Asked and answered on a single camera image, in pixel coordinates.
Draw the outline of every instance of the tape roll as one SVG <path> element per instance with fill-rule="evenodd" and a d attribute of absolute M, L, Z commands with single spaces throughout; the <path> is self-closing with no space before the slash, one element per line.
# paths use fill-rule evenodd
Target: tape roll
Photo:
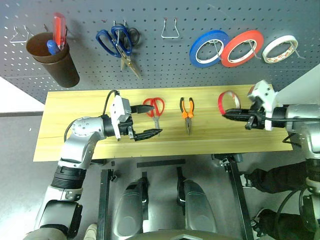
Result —
<path fill-rule="evenodd" d="M 281 53 L 278 56 L 268 57 L 268 54 L 272 51 L 272 49 L 284 43 L 290 43 L 291 46 L 285 52 Z M 298 47 L 298 41 L 294 36 L 291 36 L 291 35 L 281 36 L 276 40 L 273 40 L 272 42 L 270 42 L 268 46 L 265 47 L 265 49 L 262 52 L 262 57 L 267 64 L 275 64 L 289 57 L 297 49 L 297 47 Z"/>
<path fill-rule="evenodd" d="M 223 101 L 225 95 L 231 96 L 233 98 L 233 101 L 235 103 L 235 108 L 237 108 L 237 109 L 241 108 L 240 98 L 238 97 L 238 95 L 234 91 L 231 91 L 231 90 L 224 91 L 223 93 L 221 93 L 219 95 L 219 98 L 218 98 L 218 108 L 219 108 L 219 111 L 222 115 L 226 114 L 226 111 L 225 111 L 224 106 L 222 104 L 222 101 Z"/>
<path fill-rule="evenodd" d="M 251 41 L 253 43 L 253 49 L 251 49 L 247 54 L 244 56 L 231 60 L 230 59 L 230 54 L 231 52 L 240 44 Z M 264 36 L 262 35 L 261 32 L 257 30 L 249 30 L 245 31 L 235 38 L 233 38 L 224 48 L 222 55 L 221 55 L 221 63 L 225 67 L 236 67 L 241 64 L 244 64 L 245 62 L 249 61 L 254 57 L 254 52 L 258 53 L 259 50 L 261 49 L 262 45 L 264 44 Z"/>
<path fill-rule="evenodd" d="M 198 53 L 199 50 L 207 43 L 213 43 L 213 41 L 219 42 L 221 44 L 221 48 L 218 51 L 219 56 L 223 53 L 223 50 L 225 46 L 229 42 L 229 37 L 224 31 L 220 30 L 213 30 L 209 31 L 202 36 L 200 36 L 192 45 L 190 52 L 189 52 L 189 57 L 190 57 L 190 62 L 198 67 L 198 68 L 206 68 L 210 67 L 217 62 L 220 61 L 218 54 L 215 56 L 211 57 L 210 59 L 207 60 L 201 60 L 198 58 Z"/>

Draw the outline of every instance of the red tape roll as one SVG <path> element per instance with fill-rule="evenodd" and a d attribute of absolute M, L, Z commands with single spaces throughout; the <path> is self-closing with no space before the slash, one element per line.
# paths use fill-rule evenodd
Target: red tape roll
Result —
<path fill-rule="evenodd" d="M 253 45 L 253 49 L 255 53 L 258 53 L 261 49 L 262 45 L 264 44 L 264 36 L 261 32 L 257 30 L 249 30 L 245 31 L 235 38 L 233 38 L 223 49 L 223 52 L 221 54 L 221 63 L 225 67 L 236 67 L 241 64 L 244 64 L 245 62 L 249 61 L 254 57 L 254 52 L 252 49 L 244 56 L 231 60 L 230 59 L 230 53 L 240 44 L 251 41 L 251 45 Z"/>
<path fill-rule="evenodd" d="M 226 114 L 226 111 L 225 111 L 224 106 L 223 106 L 223 104 L 222 104 L 222 101 L 223 101 L 224 96 L 225 96 L 226 94 L 229 95 L 229 96 L 231 96 L 231 97 L 233 98 L 234 103 L 235 103 L 235 107 L 236 107 L 237 109 L 240 109 L 240 108 L 241 108 L 240 98 L 238 97 L 238 95 L 237 95 L 234 91 L 231 91 L 231 90 L 229 90 L 229 91 L 224 91 L 223 93 L 221 93 L 221 94 L 219 95 L 219 98 L 218 98 L 218 108 L 219 108 L 219 111 L 220 111 L 220 113 L 221 113 L 222 115 Z"/>

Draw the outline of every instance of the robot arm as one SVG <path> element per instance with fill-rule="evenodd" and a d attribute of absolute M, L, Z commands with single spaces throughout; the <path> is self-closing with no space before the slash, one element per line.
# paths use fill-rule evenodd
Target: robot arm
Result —
<path fill-rule="evenodd" d="M 149 129 L 136 133 L 131 113 L 146 113 L 154 107 L 130 106 L 129 100 L 119 94 L 111 104 L 111 117 L 82 117 L 70 126 L 72 133 L 65 141 L 53 181 L 48 186 L 36 217 L 34 231 L 24 240 L 66 240 L 74 238 L 81 221 L 82 205 L 77 201 L 82 195 L 86 171 L 98 141 L 121 135 L 140 141 L 151 138 L 162 129 Z"/>
<path fill-rule="evenodd" d="M 245 128 L 286 128 L 298 134 L 301 149 L 306 159 L 306 185 L 312 194 L 303 197 L 307 228 L 320 231 L 320 105 L 293 104 L 276 106 L 276 93 L 264 81 L 258 82 L 248 93 L 253 102 L 250 109 L 228 109 L 227 119 L 246 122 Z"/>

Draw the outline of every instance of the white tape roll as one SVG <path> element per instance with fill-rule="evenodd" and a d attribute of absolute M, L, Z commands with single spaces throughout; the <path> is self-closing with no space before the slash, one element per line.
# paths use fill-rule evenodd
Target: white tape roll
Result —
<path fill-rule="evenodd" d="M 268 57 L 268 54 L 271 52 L 272 49 L 274 49 L 275 47 L 283 43 L 289 43 L 291 44 L 291 46 L 284 53 L 281 53 L 278 56 Z M 270 42 L 268 46 L 265 47 L 265 49 L 262 52 L 262 57 L 267 64 L 274 64 L 289 57 L 297 49 L 297 47 L 298 47 L 298 41 L 294 36 L 291 36 L 291 35 L 281 36 L 276 40 Z"/>

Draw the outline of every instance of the blue-handled scissors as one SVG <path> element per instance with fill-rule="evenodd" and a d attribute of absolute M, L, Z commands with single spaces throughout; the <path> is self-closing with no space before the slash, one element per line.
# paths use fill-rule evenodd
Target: blue-handled scissors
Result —
<path fill-rule="evenodd" d="M 102 29 L 99 31 L 95 38 L 99 42 L 99 44 L 112 56 L 121 58 L 121 70 L 123 69 L 124 65 L 126 64 L 128 67 L 131 68 L 131 70 L 134 72 L 134 74 L 140 79 L 139 71 L 136 67 L 136 65 L 131 61 L 130 55 L 132 53 L 132 47 L 133 42 L 131 39 L 131 36 L 129 32 L 127 31 L 127 28 L 122 24 L 114 25 L 111 28 L 112 36 L 108 33 L 107 30 Z M 119 39 L 120 34 L 123 34 L 126 39 L 126 45 L 125 47 L 123 40 Z M 115 51 L 112 51 L 109 49 L 101 40 L 100 36 L 105 36 L 107 40 L 113 45 L 113 48 Z"/>

